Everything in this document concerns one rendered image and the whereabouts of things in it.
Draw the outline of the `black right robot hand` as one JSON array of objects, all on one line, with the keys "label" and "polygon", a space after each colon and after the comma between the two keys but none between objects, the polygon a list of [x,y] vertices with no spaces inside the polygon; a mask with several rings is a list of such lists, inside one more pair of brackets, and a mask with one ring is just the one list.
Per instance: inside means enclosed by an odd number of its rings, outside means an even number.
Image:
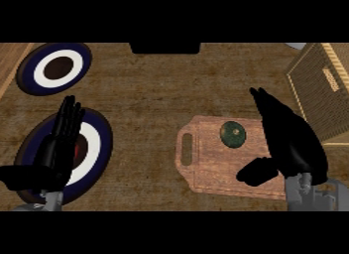
[{"label": "black right robot hand", "polygon": [[277,175],[310,173],[310,184],[328,180],[328,161],[314,132],[304,119],[264,91],[249,88],[258,113],[269,157],[255,158],[238,171],[236,180],[257,187]]}]

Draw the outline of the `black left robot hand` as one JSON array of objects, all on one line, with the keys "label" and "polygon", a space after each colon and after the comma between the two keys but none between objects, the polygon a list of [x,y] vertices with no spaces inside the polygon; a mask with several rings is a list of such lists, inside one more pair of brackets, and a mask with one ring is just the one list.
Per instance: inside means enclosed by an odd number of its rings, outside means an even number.
[{"label": "black left robot hand", "polygon": [[0,166],[0,182],[9,191],[60,191],[69,181],[75,142],[85,110],[68,95],[63,99],[50,134],[43,138],[31,165]]}]

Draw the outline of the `dark green round squash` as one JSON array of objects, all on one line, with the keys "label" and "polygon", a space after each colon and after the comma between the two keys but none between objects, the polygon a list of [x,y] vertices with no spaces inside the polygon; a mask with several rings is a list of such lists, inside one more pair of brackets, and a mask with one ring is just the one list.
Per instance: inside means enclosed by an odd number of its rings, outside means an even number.
[{"label": "dark green round squash", "polygon": [[246,141],[246,131],[243,126],[236,121],[227,121],[220,128],[220,139],[223,144],[238,149]]}]

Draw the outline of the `blue and white ringed plate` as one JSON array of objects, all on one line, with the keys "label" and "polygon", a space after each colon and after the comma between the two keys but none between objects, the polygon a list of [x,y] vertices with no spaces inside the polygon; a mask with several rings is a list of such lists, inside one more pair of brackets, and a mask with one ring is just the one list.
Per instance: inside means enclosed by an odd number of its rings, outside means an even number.
[{"label": "blue and white ringed plate", "polygon": [[43,44],[19,63],[15,79],[21,90],[35,96],[62,92],[84,77],[90,61],[84,43]]},{"label": "blue and white ringed plate", "polygon": [[[31,165],[40,143],[53,129],[56,115],[52,114],[31,130],[19,147],[15,165]],[[74,169],[63,189],[63,204],[72,202],[91,188],[105,170],[112,151],[112,131],[102,114],[85,109],[75,144]]]}]

